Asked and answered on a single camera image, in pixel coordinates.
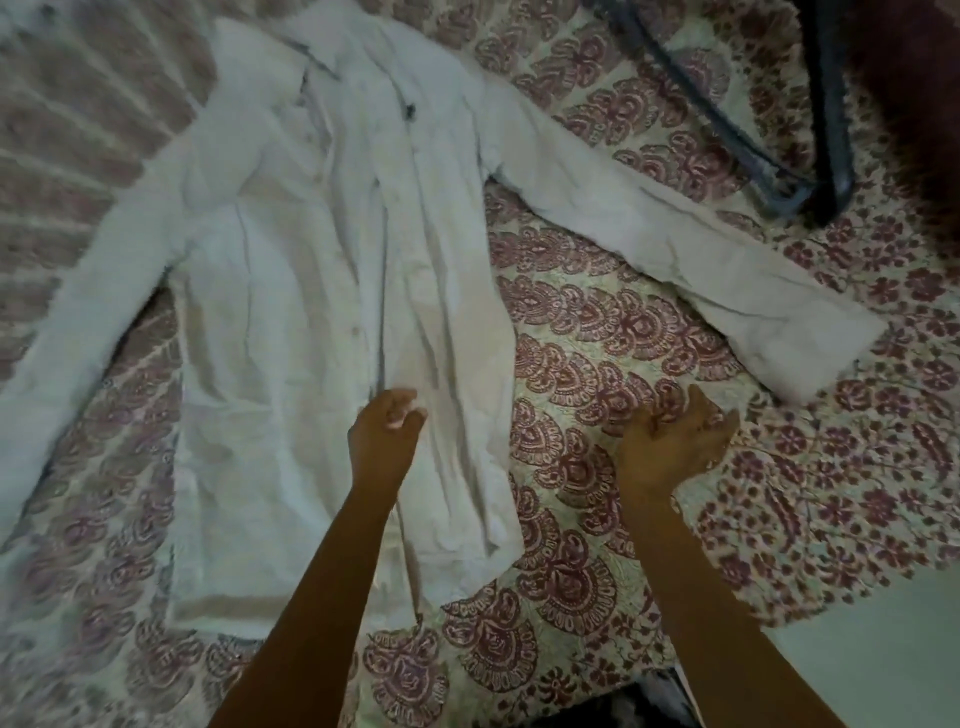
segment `white floor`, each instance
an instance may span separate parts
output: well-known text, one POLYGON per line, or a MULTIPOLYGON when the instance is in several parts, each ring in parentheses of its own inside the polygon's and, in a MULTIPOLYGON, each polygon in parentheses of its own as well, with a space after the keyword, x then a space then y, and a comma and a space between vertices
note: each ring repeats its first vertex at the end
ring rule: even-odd
POLYGON ((768 634, 849 728, 960 726, 960 565, 768 634))

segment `white long-sleeve shirt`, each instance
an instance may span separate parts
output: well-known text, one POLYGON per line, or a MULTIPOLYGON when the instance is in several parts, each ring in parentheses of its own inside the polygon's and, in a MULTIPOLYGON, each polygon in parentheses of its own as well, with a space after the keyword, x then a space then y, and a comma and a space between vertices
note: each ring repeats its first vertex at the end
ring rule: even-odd
POLYGON ((430 411, 365 629, 466 597, 523 549, 508 484, 515 339, 483 184, 674 284, 791 401, 881 331, 855 303, 409 28, 327 0, 217 21, 220 81, 120 196, 0 393, 0 540, 169 269, 183 401, 172 619, 264 637, 350 483, 385 386, 430 411))

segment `bed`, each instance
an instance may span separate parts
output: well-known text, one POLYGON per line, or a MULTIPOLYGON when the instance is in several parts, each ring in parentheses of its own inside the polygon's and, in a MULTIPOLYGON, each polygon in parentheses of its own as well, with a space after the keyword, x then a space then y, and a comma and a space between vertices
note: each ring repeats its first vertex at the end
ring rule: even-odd
MULTIPOLYGON (((778 0, 640 0, 658 39, 738 124, 812 164, 806 75, 778 0)), ((211 15, 295 0, 44 5, 2 53, 0 376, 140 161, 214 81, 211 15)), ((474 597, 358 644, 345 725, 511 726, 675 663, 619 521, 612 456, 651 392, 750 399, 716 487, 681 490, 717 569, 768 625, 960 557, 960 261, 909 150, 850 77, 859 183, 824 231, 756 210, 747 180, 649 61, 574 0, 365 0, 510 78, 624 164, 716 210, 884 317, 855 371, 785 407, 676 294, 487 193, 492 274, 516 325, 513 484, 526 551, 474 597)), ((174 629, 176 321, 158 291, 0 550, 0 722, 204 725, 257 644, 174 629)))

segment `forearm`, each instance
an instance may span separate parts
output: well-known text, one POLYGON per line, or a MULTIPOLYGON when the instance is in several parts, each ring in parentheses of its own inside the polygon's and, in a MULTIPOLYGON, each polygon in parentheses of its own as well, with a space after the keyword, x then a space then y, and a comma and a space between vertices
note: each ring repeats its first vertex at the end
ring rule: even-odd
POLYGON ((210 722, 335 726, 390 506, 350 492, 270 637, 210 722))
POLYGON ((669 502, 624 502, 623 511, 708 728, 843 725, 766 639, 669 502))

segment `clothes hanger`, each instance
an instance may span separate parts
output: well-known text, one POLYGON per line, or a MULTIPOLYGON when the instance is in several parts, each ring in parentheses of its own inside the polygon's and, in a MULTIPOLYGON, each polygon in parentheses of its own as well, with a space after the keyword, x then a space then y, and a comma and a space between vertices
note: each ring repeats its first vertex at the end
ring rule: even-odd
POLYGON ((584 0, 584 6, 607 17, 630 54, 646 51, 663 68, 746 170, 773 215, 791 218, 807 211, 816 225, 824 227, 846 209, 853 196, 853 153, 844 112, 844 52, 838 37, 847 1, 793 0, 810 79, 817 155, 813 179, 771 157, 733 124, 654 39, 632 0, 584 0))

